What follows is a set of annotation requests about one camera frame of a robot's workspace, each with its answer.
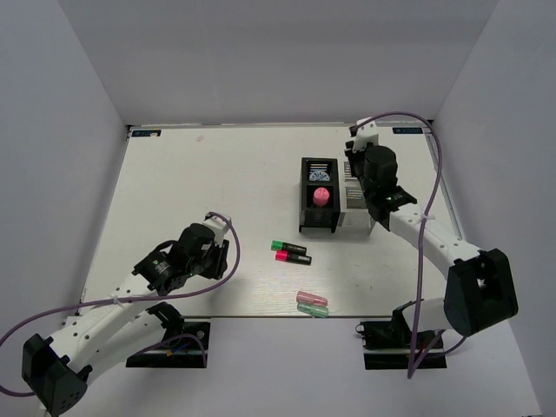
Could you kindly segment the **blue white round tub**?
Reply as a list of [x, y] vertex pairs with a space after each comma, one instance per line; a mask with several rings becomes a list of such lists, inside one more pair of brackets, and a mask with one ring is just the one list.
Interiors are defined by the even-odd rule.
[[313, 170], [309, 173], [308, 180], [310, 182], [329, 182], [331, 177], [326, 170]]

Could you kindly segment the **pink cap crayon bottle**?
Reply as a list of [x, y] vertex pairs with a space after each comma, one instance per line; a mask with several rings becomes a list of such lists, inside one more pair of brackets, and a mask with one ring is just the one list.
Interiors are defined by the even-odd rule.
[[316, 207], [326, 207], [330, 199], [330, 192], [327, 188], [319, 187], [313, 193], [313, 204]]

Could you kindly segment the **green cap black highlighter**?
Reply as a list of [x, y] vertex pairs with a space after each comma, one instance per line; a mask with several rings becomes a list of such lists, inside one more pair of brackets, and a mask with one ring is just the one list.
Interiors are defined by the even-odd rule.
[[277, 240], [273, 240], [271, 242], [271, 249], [273, 251], [286, 251], [288, 253], [295, 254], [295, 255], [306, 255], [307, 254], [307, 248], [306, 247], [299, 246], [299, 245], [296, 245], [296, 244], [293, 244], [293, 243], [277, 241]]

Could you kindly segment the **pink cap black highlighter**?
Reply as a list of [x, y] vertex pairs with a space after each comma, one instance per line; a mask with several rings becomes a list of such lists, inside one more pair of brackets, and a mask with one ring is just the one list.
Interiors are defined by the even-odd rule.
[[275, 260], [287, 263], [309, 266], [312, 263], [312, 257], [307, 255], [298, 255], [287, 250], [279, 250], [275, 252]]

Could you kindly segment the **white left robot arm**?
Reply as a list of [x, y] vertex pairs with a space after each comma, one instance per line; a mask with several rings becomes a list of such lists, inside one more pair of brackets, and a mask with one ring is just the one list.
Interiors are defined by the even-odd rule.
[[174, 292], [195, 276], [221, 286], [236, 271], [227, 264], [226, 216], [209, 213], [176, 240], [156, 246], [109, 297], [84, 303], [81, 314], [55, 333], [23, 344], [22, 377], [50, 416], [67, 413], [89, 385], [130, 356], [182, 340], [198, 343], [171, 305]]

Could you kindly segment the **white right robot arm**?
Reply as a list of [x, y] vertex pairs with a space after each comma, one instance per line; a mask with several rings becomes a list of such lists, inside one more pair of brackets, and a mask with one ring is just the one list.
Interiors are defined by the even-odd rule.
[[399, 185], [396, 155], [390, 148], [349, 141], [345, 155], [371, 219], [422, 250], [447, 282], [441, 298], [409, 302], [393, 311], [392, 334], [399, 344], [413, 346], [429, 330], [454, 330], [470, 337], [518, 313], [507, 256], [496, 248], [483, 250], [465, 242], [426, 217]]

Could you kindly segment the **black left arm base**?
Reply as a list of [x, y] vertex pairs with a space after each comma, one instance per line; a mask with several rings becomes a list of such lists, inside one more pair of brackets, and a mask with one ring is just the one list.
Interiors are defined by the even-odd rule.
[[142, 350], [126, 360], [128, 368], [194, 369], [206, 368], [209, 357], [210, 321], [189, 320], [178, 310], [161, 302], [147, 310], [162, 330], [156, 347]]

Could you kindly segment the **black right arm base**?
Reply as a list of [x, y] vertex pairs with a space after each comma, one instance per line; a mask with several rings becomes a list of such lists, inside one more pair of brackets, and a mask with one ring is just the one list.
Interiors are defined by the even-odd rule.
[[[403, 317], [403, 310], [413, 306], [410, 301], [393, 311], [388, 320], [361, 321], [355, 332], [362, 339], [363, 360], [368, 370], [402, 370], [407, 369], [410, 356], [410, 328]], [[433, 341], [437, 332], [427, 330], [417, 335], [415, 359], [418, 360], [422, 352]], [[445, 369], [447, 361], [444, 355], [443, 340], [439, 338], [418, 369]]]

